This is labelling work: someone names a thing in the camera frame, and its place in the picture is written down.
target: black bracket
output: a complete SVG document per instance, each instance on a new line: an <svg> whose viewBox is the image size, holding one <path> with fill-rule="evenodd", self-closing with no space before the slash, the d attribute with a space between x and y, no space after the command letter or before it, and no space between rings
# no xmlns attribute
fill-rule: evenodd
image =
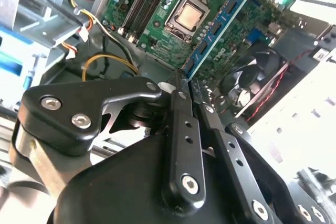
<svg viewBox="0 0 336 224"><path fill-rule="evenodd" d="M330 223L322 208L296 182L292 179L287 181L265 151L256 149L258 144L242 127L231 124L226 131L237 139L254 177L272 192L273 207L283 223Z"/></svg>
<svg viewBox="0 0 336 224"><path fill-rule="evenodd" d="M114 110L116 118L127 104L154 102L160 95L161 89L145 77L38 86L24 93L18 119L26 132L61 153L83 155L101 131L107 106L118 108ZM57 104L50 101L46 105L46 98L56 99ZM89 126L73 123L73 116L78 114L89 119Z"/></svg>
<svg viewBox="0 0 336 224"><path fill-rule="evenodd" d="M238 223L281 223L267 205L237 140L224 131L218 114L207 104L197 105L202 148L214 150L228 188Z"/></svg>
<svg viewBox="0 0 336 224"><path fill-rule="evenodd" d="M184 74L176 72L178 87L172 92L167 116L168 138L163 198L179 215L199 210L206 198L198 120Z"/></svg>

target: motherboard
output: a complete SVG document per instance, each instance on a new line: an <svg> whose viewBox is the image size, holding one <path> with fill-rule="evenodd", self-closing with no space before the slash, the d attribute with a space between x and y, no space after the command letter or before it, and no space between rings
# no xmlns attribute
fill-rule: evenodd
<svg viewBox="0 0 336 224"><path fill-rule="evenodd" d="M195 76L213 87L253 43L271 45L292 26L294 21L281 13L291 1L244 0L238 7L228 0L110 0L104 19L142 50L181 68L216 29L213 21L223 6L237 9L197 67Z"/></svg>

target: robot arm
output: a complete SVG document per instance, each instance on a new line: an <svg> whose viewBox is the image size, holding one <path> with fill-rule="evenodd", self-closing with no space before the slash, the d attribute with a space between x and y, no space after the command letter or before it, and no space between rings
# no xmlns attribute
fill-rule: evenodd
<svg viewBox="0 0 336 224"><path fill-rule="evenodd" d="M244 129L223 128L197 80L176 71L169 86L136 77L26 91L10 156L57 198L52 223L330 223ZM139 126L150 136L91 165L95 141Z"/></svg>

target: ram slot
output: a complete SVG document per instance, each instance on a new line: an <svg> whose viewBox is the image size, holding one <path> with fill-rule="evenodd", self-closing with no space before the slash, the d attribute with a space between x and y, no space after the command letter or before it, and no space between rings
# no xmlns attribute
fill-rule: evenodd
<svg viewBox="0 0 336 224"><path fill-rule="evenodd" d="M134 0L130 11L128 12L123 24L122 28L124 30L129 30L133 22L138 18L139 15L142 15L142 8L145 0Z"/></svg>
<svg viewBox="0 0 336 224"><path fill-rule="evenodd" d="M151 4L143 14L143 18L141 19L141 22L138 24L138 26L134 29L134 34L138 37L142 35L144 32L148 22L150 21L151 17L153 16L155 10L157 9L159 3L161 0L152 0Z"/></svg>

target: cooling fan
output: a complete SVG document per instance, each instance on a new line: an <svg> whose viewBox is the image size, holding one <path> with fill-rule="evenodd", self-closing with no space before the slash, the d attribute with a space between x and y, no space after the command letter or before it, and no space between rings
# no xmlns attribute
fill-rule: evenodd
<svg viewBox="0 0 336 224"><path fill-rule="evenodd" d="M237 112L247 105L259 104L271 92L274 76L284 64L282 56L264 43L252 45L219 84L230 109Z"/></svg>

